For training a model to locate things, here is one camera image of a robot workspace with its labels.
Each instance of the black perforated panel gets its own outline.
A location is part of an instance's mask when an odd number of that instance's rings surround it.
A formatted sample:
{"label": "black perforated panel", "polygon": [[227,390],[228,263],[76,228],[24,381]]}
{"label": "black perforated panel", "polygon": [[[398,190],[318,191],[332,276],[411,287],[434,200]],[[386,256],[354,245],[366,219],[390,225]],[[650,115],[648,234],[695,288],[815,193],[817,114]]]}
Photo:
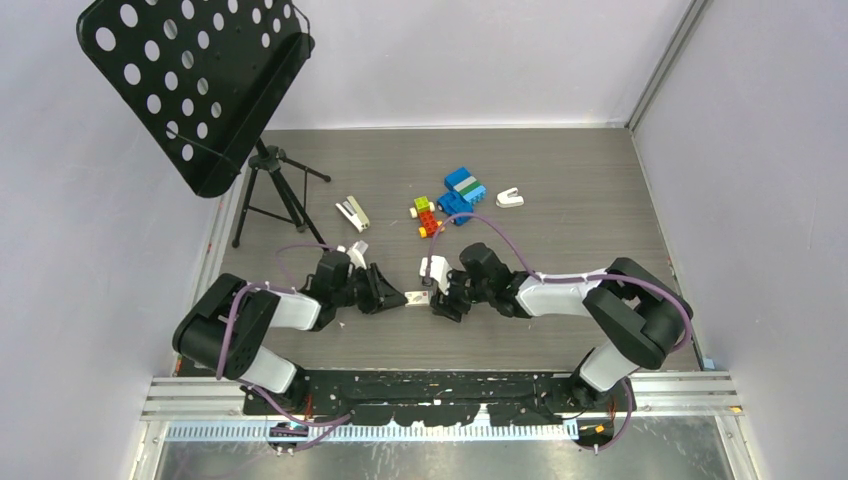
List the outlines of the black perforated panel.
{"label": "black perforated panel", "polygon": [[309,58],[301,21],[288,0],[99,0],[77,35],[191,189],[215,197]]}

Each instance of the blue lego brick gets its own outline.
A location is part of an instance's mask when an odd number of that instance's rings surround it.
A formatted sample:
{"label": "blue lego brick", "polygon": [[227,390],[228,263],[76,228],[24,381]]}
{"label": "blue lego brick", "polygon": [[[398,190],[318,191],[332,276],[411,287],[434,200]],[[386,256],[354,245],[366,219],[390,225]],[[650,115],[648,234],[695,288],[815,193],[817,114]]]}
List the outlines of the blue lego brick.
{"label": "blue lego brick", "polygon": [[459,167],[455,172],[445,177],[445,188],[454,190],[454,186],[470,177],[471,173],[465,167]]}
{"label": "blue lego brick", "polygon": [[[448,214],[448,216],[457,213],[471,213],[474,211],[471,204],[462,198],[462,195],[454,191],[450,191],[439,197],[438,204],[439,207]],[[460,226],[470,219],[471,217],[460,217],[454,220],[454,224]]]}
{"label": "blue lego brick", "polygon": [[479,187],[475,188],[471,192],[463,195],[463,197],[471,205],[474,205],[475,203],[479,202],[480,200],[483,200],[483,198],[486,197],[486,187],[484,187],[483,185],[480,185]]}

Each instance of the black mounting plate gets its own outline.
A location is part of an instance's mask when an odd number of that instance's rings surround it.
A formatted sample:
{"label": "black mounting plate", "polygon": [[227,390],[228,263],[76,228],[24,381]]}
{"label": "black mounting plate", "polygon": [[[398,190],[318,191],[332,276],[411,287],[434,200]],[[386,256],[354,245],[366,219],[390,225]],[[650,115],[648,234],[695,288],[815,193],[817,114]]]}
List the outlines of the black mounting plate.
{"label": "black mounting plate", "polygon": [[[380,426],[394,420],[409,426],[467,425],[485,404],[493,426],[561,424],[572,416],[568,376],[551,372],[305,370],[316,417],[351,413],[354,425]],[[620,384],[610,395],[626,411]],[[601,405],[592,411],[605,412]],[[276,415],[262,397],[245,398],[245,415]]]}

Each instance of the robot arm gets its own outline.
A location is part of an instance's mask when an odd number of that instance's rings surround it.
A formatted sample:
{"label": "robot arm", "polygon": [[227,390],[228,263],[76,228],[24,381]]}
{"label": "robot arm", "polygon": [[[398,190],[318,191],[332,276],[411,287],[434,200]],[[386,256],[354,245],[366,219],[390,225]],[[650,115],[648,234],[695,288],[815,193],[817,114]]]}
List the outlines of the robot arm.
{"label": "robot arm", "polygon": [[[271,327],[319,331],[336,316],[340,307],[356,305],[374,314],[406,304],[406,297],[385,279],[376,263],[365,263],[368,245],[356,242],[349,249],[325,252],[314,274],[299,291],[274,291],[270,285],[258,290],[230,274],[222,274],[183,319],[173,337],[174,350],[199,365],[218,364],[224,343],[226,318],[235,306],[223,376],[264,387],[283,404],[296,405],[305,395],[303,370],[262,346]],[[242,289],[238,301],[237,293]]]}
{"label": "robot arm", "polygon": [[[605,401],[606,393],[637,369],[660,368],[684,331],[684,319],[668,300],[638,286],[609,280],[558,281],[606,273],[626,275],[665,290],[692,315],[682,298],[628,258],[584,274],[546,275],[544,281],[529,272],[511,272],[483,243],[468,246],[459,259],[465,271],[451,269],[444,258],[433,257],[430,278],[438,289],[431,307],[437,315],[460,322],[471,305],[487,302],[507,317],[564,314],[595,319],[609,341],[590,351],[570,377],[571,397],[582,408]],[[426,261],[422,261],[422,276]]]}

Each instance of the green lego brick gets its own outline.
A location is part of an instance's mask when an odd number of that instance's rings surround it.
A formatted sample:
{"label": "green lego brick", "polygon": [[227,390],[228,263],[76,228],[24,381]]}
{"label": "green lego brick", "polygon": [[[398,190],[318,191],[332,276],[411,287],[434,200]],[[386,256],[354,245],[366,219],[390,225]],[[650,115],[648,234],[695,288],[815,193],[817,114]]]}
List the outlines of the green lego brick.
{"label": "green lego brick", "polygon": [[418,213],[429,212],[430,211],[430,200],[427,200],[427,197],[418,197],[415,199],[415,210]]}
{"label": "green lego brick", "polygon": [[480,186],[480,182],[474,182],[474,183],[472,183],[471,185],[469,185],[469,186],[467,186],[467,187],[463,188],[462,190],[460,190],[460,191],[459,191],[459,194],[460,194],[460,195],[462,195],[462,196],[464,197],[464,196],[466,196],[467,194],[469,194],[469,193],[473,192],[473,191],[474,191],[474,189],[475,189],[475,188],[477,188],[477,187],[479,187],[479,186]]}

